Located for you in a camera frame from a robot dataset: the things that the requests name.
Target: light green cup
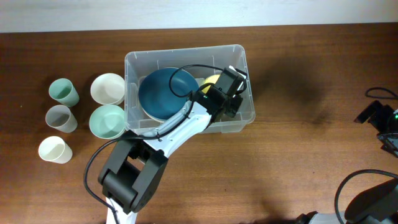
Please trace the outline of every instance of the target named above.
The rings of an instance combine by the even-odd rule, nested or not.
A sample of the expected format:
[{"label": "light green cup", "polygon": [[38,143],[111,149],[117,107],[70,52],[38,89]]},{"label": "light green cup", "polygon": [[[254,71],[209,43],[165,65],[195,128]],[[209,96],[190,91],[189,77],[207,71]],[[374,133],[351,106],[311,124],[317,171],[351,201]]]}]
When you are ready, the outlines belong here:
[{"label": "light green cup", "polygon": [[91,132],[102,139],[115,139],[124,132],[124,111],[116,105],[104,105],[90,116]]},{"label": "light green cup", "polygon": [[60,78],[51,83],[49,94],[51,98],[67,107],[75,106],[79,102],[79,95],[75,87],[66,78]]}]

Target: wooden table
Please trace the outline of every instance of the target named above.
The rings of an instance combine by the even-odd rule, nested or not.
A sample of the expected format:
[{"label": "wooden table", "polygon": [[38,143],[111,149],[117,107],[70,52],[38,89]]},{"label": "wooden table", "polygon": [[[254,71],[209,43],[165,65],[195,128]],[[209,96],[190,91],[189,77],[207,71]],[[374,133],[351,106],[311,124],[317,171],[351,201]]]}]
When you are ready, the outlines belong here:
[{"label": "wooden table", "polygon": [[[102,73],[124,74],[131,51],[241,44],[246,49],[256,119],[242,132],[200,134],[170,158],[138,223],[249,223],[269,215],[295,218],[333,212],[338,184],[358,169],[398,172],[370,124],[353,123],[372,99],[364,91],[397,91],[398,24],[276,26],[0,34],[1,223],[103,223],[106,209],[83,187],[83,170],[106,141],[88,127],[99,104],[90,85]],[[69,78],[80,102],[78,129],[45,124],[58,104],[48,95]],[[397,108],[396,101],[383,100]],[[73,150],[64,165],[44,162],[41,140],[57,135]],[[111,148],[100,154],[89,185]],[[342,209],[388,178],[353,179]]]}]

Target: cup rim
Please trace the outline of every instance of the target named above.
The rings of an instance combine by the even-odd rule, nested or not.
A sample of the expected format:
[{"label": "cup rim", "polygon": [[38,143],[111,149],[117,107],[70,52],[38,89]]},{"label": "cup rim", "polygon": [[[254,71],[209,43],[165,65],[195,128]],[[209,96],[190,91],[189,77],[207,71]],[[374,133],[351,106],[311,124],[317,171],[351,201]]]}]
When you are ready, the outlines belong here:
[{"label": "cup rim", "polygon": [[97,112],[100,108],[103,108],[103,107],[109,107],[109,106],[111,106],[111,107],[118,107],[118,108],[120,108],[122,111],[123,111],[123,114],[124,114],[124,110],[120,107],[120,106],[118,106],[118,105],[112,105],[112,104],[110,104],[110,105],[102,105],[102,106],[99,106],[97,109],[95,109],[94,110],[94,112],[92,112],[92,114],[90,115],[90,119],[88,120],[88,126],[89,126],[89,128],[90,128],[90,131],[91,131],[91,133],[92,134],[94,134],[94,136],[96,136],[97,138],[100,138],[100,139],[114,139],[114,138],[117,138],[117,137],[119,137],[125,130],[126,130],[126,125],[124,125],[124,127],[122,128],[122,130],[120,130],[120,132],[118,132],[117,134],[115,134],[114,136],[112,136],[112,137],[110,137],[110,138],[104,138],[104,137],[101,137],[101,136],[99,136],[99,135],[97,135],[97,134],[95,134],[94,132],[93,132],[93,130],[92,130],[92,128],[91,128],[91,120],[93,119],[93,115],[94,115],[94,113],[95,112]]},{"label": "cup rim", "polygon": [[[116,77],[117,79],[120,78],[120,80],[123,81],[123,87],[124,87],[123,95],[122,95],[119,99],[115,100],[115,101],[112,102],[112,103],[103,103],[103,102],[100,102],[100,101],[95,97],[95,95],[93,94],[93,86],[94,86],[94,84],[97,85],[96,82],[99,82],[102,78],[106,78],[106,77]],[[92,99],[93,99],[95,102],[97,102],[97,103],[99,103],[99,104],[101,104],[101,105],[115,105],[115,103],[117,103],[117,102],[121,101],[122,99],[124,99],[124,95],[126,94],[125,91],[126,91],[126,81],[124,80],[123,77],[121,77],[120,75],[115,74],[115,73],[104,73],[104,74],[102,74],[102,75],[96,77],[96,78],[94,79],[93,83],[92,83],[91,86],[90,86],[90,95],[91,95]]]},{"label": "cup rim", "polygon": [[[68,93],[66,96],[64,96],[63,98],[59,98],[59,99],[58,99],[58,98],[53,97],[53,96],[50,94],[50,88],[51,88],[51,86],[52,86],[56,81],[59,81],[59,80],[66,80],[66,81],[68,81],[69,84],[72,86],[72,88],[70,89],[69,93]],[[49,87],[49,95],[50,95],[50,97],[53,98],[54,100],[62,100],[62,99],[65,99],[66,97],[68,97],[68,96],[72,93],[73,89],[74,89],[74,87],[73,87],[72,81],[70,81],[70,80],[67,79],[67,78],[59,78],[59,79],[57,79],[57,80],[55,80],[54,82],[51,83],[51,85],[50,85],[50,87]]]},{"label": "cup rim", "polygon": [[[67,121],[64,122],[63,124],[61,124],[60,126],[52,126],[52,125],[50,125],[49,122],[47,121],[47,115],[49,114],[49,112],[50,112],[50,110],[51,110],[52,108],[57,107],[57,106],[61,106],[61,107],[64,106],[64,107],[66,107],[66,108],[68,109],[68,112],[69,112],[69,114],[68,114],[69,117],[68,117]],[[50,126],[51,128],[59,128],[59,127],[62,127],[63,125],[65,125],[66,123],[68,123],[68,121],[70,120],[71,117],[72,117],[72,112],[70,111],[69,107],[67,107],[67,106],[65,106],[65,105],[55,105],[55,106],[51,107],[51,108],[47,111],[47,113],[45,114],[45,122],[46,122],[47,125]]]},{"label": "cup rim", "polygon": [[157,121],[159,123],[164,123],[166,120],[165,119],[159,119],[159,118],[155,118],[154,116],[150,115],[148,112],[145,111],[144,108],[142,108],[143,112],[150,118],[153,119],[154,121]]},{"label": "cup rim", "polygon": [[[58,140],[61,140],[60,142],[62,142],[62,146],[63,146],[62,152],[61,152],[61,154],[60,154],[58,157],[56,157],[55,159],[44,159],[44,158],[42,157],[42,155],[40,154],[40,147],[42,146],[43,142],[45,142],[45,141],[48,140],[49,138],[56,138],[56,139],[58,139]],[[65,148],[66,148],[66,147],[65,147],[65,141],[64,141],[62,138],[60,138],[60,137],[58,137],[58,136],[50,136],[50,137],[45,138],[45,139],[40,143],[39,149],[38,149],[37,152],[38,152],[38,154],[39,154],[39,156],[40,156],[40,158],[41,158],[42,160],[48,161],[48,162],[52,162],[52,161],[55,161],[55,160],[57,160],[59,157],[62,156],[63,152],[65,152]]]}]

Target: clear plastic bin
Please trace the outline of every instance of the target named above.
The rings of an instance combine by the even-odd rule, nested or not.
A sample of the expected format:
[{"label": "clear plastic bin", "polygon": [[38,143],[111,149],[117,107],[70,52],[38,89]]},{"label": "clear plastic bin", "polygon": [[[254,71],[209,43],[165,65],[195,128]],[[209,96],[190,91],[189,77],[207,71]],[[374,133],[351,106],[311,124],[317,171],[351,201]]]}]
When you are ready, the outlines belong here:
[{"label": "clear plastic bin", "polygon": [[[246,55],[241,45],[130,52],[126,55],[124,61],[126,67],[126,94],[124,97],[126,129],[130,129],[137,134],[141,134],[160,125],[159,122],[150,119],[145,114],[138,100],[139,85],[152,72],[161,68],[179,68],[184,65],[197,63],[220,68],[232,65],[249,74]],[[187,72],[191,73],[199,83],[203,82],[204,78],[220,73],[220,71],[201,67],[187,68]],[[230,118],[224,115],[218,122],[210,125],[203,133],[235,133],[241,131],[245,125],[254,121],[256,113],[254,112],[249,76],[247,82],[248,88],[241,94],[243,102],[236,116]]]}]

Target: black cable on table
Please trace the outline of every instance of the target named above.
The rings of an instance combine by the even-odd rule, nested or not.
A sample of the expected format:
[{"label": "black cable on table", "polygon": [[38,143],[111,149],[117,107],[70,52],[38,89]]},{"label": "black cable on table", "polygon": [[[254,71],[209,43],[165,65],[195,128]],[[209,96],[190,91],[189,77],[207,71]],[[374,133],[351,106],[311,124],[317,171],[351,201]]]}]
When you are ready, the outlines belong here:
[{"label": "black cable on table", "polygon": [[117,142],[117,141],[119,141],[119,138],[110,140],[110,141],[108,141],[107,143],[103,144],[96,152],[94,152],[94,154],[92,155],[92,157],[90,158],[90,160],[88,161],[88,163],[87,163],[87,165],[86,165],[86,169],[85,169],[84,176],[83,176],[83,184],[84,184],[85,189],[87,190],[87,192],[88,192],[93,198],[95,198],[97,201],[101,202],[103,205],[107,206],[107,207],[112,211],[112,214],[113,214],[113,217],[114,217],[114,221],[116,222],[116,224],[119,224],[119,220],[118,220],[118,217],[117,217],[117,215],[116,215],[116,212],[117,212],[116,209],[115,209],[112,205],[106,203],[104,200],[102,200],[100,197],[98,197],[98,196],[89,188],[89,186],[88,186],[88,184],[87,184],[88,169],[90,168],[91,163],[93,163],[95,157],[96,157],[106,146],[108,146],[108,145],[110,145],[110,144],[112,144],[112,143],[114,143],[114,142]]},{"label": "black cable on table", "polygon": [[383,170],[376,170],[376,169],[358,170],[356,172],[353,172],[349,176],[347,176],[341,182],[341,184],[338,186],[337,192],[336,192],[336,195],[335,195],[335,213],[336,213],[337,219],[340,222],[340,224],[345,224],[343,219],[341,218],[339,210],[338,210],[338,198],[340,196],[341,190],[343,190],[343,187],[347,184],[347,182],[350,179],[352,179],[353,177],[355,177],[357,175],[360,175],[360,174],[380,174],[380,175],[385,175],[385,176],[388,176],[388,177],[392,177],[392,178],[398,179],[398,175],[397,174],[393,174],[391,172],[387,172],[387,171],[383,171]]},{"label": "black cable on table", "polygon": [[[393,97],[391,97],[391,96],[374,96],[374,95],[370,95],[369,92],[373,91],[373,90],[382,90],[382,91],[388,92]],[[389,90],[387,88],[383,88],[383,87],[370,88],[370,89],[365,91],[365,96],[366,97],[370,97],[370,98],[375,98],[375,99],[382,99],[382,100],[398,100],[398,95],[396,95],[393,91],[391,91],[391,90]]]}]

